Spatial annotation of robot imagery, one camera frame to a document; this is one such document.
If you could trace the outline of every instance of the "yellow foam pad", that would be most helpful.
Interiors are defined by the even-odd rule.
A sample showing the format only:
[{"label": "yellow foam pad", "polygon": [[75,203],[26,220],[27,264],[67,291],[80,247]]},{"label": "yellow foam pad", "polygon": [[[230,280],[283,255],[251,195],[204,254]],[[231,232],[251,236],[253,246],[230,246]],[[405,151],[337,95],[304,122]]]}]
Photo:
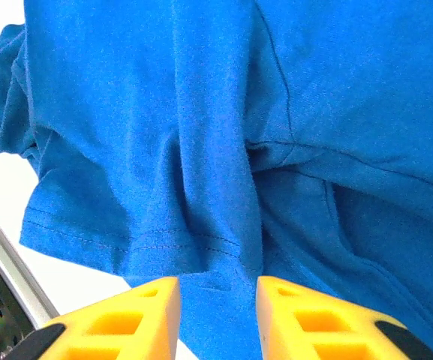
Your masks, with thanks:
[{"label": "yellow foam pad", "polygon": [[178,279],[163,277],[48,322],[66,330],[41,360],[174,359],[180,316]]},{"label": "yellow foam pad", "polygon": [[408,359],[374,325],[397,320],[276,277],[258,279],[257,319],[264,359]]}]

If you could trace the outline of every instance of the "blue fabric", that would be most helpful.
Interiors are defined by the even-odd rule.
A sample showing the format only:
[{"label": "blue fabric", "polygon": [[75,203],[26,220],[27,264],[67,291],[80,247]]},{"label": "blue fabric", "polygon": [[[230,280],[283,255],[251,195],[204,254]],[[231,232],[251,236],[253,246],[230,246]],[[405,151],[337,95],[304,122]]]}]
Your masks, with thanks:
[{"label": "blue fabric", "polygon": [[0,152],[39,176],[21,242],[182,282],[181,338],[258,359],[258,275],[433,348],[433,1],[26,0]]}]

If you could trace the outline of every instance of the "metal rail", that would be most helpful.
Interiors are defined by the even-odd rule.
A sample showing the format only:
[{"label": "metal rail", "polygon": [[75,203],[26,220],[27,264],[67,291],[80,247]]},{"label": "metal rail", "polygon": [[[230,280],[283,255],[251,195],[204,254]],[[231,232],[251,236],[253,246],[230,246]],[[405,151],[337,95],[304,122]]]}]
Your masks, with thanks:
[{"label": "metal rail", "polygon": [[15,299],[39,329],[59,313],[0,228],[0,275]]}]

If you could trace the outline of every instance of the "blue t-shirt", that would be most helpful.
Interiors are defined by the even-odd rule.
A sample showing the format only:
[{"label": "blue t-shirt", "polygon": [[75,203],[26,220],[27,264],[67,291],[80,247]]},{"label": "blue t-shirt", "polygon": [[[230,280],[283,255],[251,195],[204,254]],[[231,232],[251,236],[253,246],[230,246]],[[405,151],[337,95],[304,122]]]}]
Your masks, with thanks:
[{"label": "blue t-shirt", "polygon": [[182,283],[181,339],[258,359],[258,275],[433,349],[433,1],[25,0],[0,152],[39,176],[21,242]]}]

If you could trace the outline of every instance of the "white background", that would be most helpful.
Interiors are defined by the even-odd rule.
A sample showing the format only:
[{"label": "white background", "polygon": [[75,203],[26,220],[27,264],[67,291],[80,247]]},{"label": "white background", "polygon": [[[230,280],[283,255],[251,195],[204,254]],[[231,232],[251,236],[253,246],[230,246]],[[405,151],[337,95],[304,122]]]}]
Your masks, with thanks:
[{"label": "white background", "polygon": [[[0,33],[10,23],[24,23],[23,0],[0,0]],[[52,257],[18,244],[23,213],[37,184],[29,164],[16,155],[0,154],[0,226],[61,314],[129,289],[120,278]],[[195,359],[179,342],[178,359]]]}]

